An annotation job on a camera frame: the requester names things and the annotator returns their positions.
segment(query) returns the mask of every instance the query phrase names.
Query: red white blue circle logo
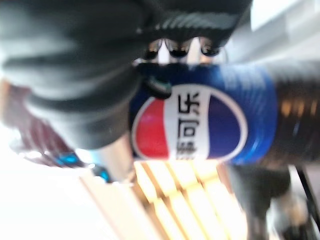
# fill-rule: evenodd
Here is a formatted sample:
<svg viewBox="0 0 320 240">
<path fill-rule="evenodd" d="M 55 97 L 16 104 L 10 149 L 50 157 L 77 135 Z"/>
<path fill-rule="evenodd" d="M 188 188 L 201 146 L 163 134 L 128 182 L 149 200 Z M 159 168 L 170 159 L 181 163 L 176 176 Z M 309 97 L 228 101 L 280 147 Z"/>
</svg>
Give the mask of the red white blue circle logo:
<svg viewBox="0 0 320 240">
<path fill-rule="evenodd" d="M 199 84 L 175 85 L 166 100 L 150 97 L 132 126 L 132 145 L 143 159 L 227 161 L 241 152 L 247 136 L 239 105 Z"/>
</svg>

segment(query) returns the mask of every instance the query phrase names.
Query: blue can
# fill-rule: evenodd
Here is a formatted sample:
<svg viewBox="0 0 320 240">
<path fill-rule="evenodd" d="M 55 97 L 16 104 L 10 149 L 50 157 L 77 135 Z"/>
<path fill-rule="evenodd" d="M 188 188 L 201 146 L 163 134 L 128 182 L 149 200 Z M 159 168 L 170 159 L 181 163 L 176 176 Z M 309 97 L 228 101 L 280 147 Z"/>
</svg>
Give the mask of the blue can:
<svg viewBox="0 0 320 240">
<path fill-rule="evenodd" d="M 142 64 L 145 78 L 165 80 L 171 96 L 141 88 L 131 101 L 133 150 L 156 160 L 257 162 L 277 128 L 277 94 L 257 65 Z"/>
</svg>

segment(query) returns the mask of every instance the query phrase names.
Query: pepsi logo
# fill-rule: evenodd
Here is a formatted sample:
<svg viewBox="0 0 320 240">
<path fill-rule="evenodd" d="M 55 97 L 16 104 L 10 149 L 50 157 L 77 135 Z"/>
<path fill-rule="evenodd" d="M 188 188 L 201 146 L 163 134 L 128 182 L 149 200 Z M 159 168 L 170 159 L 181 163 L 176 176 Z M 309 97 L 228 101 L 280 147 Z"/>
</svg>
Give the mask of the pepsi logo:
<svg viewBox="0 0 320 240">
<path fill-rule="evenodd" d="M 150 97 L 135 116 L 131 137 L 143 159 L 227 161 L 246 144 L 248 125 L 239 105 L 213 87 L 181 84 L 166 100 Z"/>
</svg>

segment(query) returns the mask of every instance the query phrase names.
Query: blue light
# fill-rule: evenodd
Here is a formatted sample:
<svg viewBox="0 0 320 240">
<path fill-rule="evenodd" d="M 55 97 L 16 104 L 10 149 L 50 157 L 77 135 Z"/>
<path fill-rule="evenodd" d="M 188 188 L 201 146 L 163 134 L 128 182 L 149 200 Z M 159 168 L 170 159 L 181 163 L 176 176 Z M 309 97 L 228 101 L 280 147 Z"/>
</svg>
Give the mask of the blue light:
<svg viewBox="0 0 320 240">
<path fill-rule="evenodd" d="M 63 165 L 63 164 L 75 164 L 77 161 L 78 161 L 78 157 L 72 153 L 72 154 L 60 156 L 56 162 L 60 165 Z"/>
<path fill-rule="evenodd" d="M 108 173 L 106 171 L 102 171 L 100 173 L 100 177 L 103 178 L 106 182 L 109 181 L 109 175 L 108 175 Z"/>
</svg>

